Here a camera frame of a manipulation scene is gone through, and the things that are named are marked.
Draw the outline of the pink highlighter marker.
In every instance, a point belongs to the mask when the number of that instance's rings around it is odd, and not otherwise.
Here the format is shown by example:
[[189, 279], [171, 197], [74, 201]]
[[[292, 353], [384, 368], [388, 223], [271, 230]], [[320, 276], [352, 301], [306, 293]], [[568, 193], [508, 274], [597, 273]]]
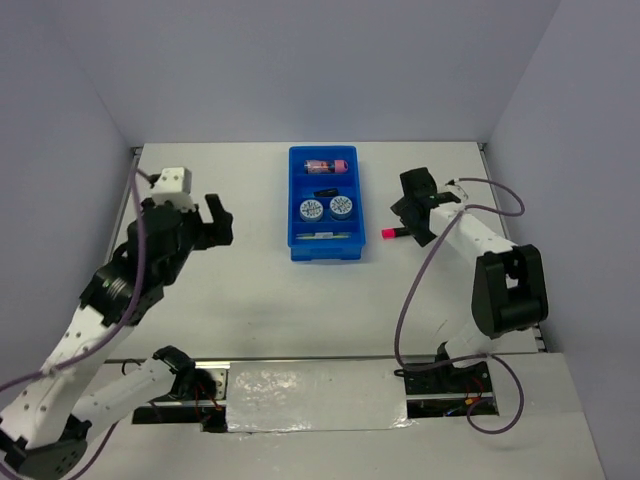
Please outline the pink highlighter marker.
[[381, 231], [381, 236], [383, 239], [394, 239], [394, 238], [408, 236], [409, 234], [410, 234], [409, 230], [404, 227], [388, 228]]

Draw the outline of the blue patterned jar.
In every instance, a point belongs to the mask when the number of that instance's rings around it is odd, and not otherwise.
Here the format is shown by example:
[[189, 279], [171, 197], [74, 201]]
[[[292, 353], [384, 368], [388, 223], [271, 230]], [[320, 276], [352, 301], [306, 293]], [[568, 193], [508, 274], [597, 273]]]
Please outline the blue patterned jar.
[[349, 220], [353, 215], [353, 211], [353, 201], [347, 196], [338, 195], [329, 202], [330, 217], [335, 221]]
[[315, 223], [323, 219], [324, 207], [316, 199], [305, 199], [299, 205], [299, 218], [303, 222]]

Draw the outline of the blue highlighter marker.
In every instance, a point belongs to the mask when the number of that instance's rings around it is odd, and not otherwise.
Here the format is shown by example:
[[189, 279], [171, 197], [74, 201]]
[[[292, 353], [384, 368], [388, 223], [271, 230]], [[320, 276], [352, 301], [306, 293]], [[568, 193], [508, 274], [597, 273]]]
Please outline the blue highlighter marker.
[[339, 190], [337, 188], [318, 190], [313, 193], [313, 196], [315, 198], [329, 198], [329, 197], [335, 197], [338, 195], [339, 195]]

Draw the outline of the yellow thin pen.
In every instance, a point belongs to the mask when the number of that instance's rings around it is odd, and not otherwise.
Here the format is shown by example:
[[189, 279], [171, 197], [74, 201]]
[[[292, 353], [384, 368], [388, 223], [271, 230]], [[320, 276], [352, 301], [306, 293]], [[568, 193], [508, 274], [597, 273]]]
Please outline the yellow thin pen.
[[297, 235], [296, 241], [347, 240], [351, 238], [348, 232], [316, 232]]

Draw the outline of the pink lidded jar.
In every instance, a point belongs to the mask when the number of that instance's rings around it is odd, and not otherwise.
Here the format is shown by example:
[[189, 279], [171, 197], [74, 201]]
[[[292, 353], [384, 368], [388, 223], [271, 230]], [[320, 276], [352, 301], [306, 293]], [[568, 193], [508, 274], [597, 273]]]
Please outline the pink lidded jar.
[[345, 174], [349, 171], [349, 164], [346, 160], [306, 160], [304, 162], [306, 174]]

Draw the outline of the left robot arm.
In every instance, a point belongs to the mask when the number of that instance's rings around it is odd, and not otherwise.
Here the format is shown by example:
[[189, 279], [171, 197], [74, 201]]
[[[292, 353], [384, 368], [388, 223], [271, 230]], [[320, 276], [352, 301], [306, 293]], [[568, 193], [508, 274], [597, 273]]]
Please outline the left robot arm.
[[127, 239], [80, 296], [71, 324], [41, 370], [18, 379], [23, 389], [1, 412], [1, 471], [10, 479], [61, 479], [89, 444], [143, 403], [159, 397], [211, 396], [215, 381], [174, 346], [156, 350], [135, 370], [89, 394], [87, 386], [114, 348], [164, 296], [194, 251], [228, 246], [233, 216], [216, 194], [180, 208], [147, 198]]

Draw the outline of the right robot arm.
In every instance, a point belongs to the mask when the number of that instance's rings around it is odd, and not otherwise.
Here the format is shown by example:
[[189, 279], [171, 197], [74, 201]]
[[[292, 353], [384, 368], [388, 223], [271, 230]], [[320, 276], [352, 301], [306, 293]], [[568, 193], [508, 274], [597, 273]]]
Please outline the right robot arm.
[[[402, 304], [394, 332], [394, 357], [403, 373], [434, 370], [442, 389], [457, 391], [468, 381], [469, 367], [493, 357], [497, 340], [547, 319], [541, 253], [532, 244], [518, 245], [504, 238], [474, 216], [475, 211], [507, 213], [470, 202], [462, 187], [467, 178], [439, 185], [427, 168], [420, 167], [401, 173], [399, 179], [402, 196], [391, 210], [418, 245], [429, 252]], [[470, 315], [464, 326], [440, 345], [435, 362], [410, 364], [401, 354], [404, 322], [427, 268], [444, 244], [473, 269]]]

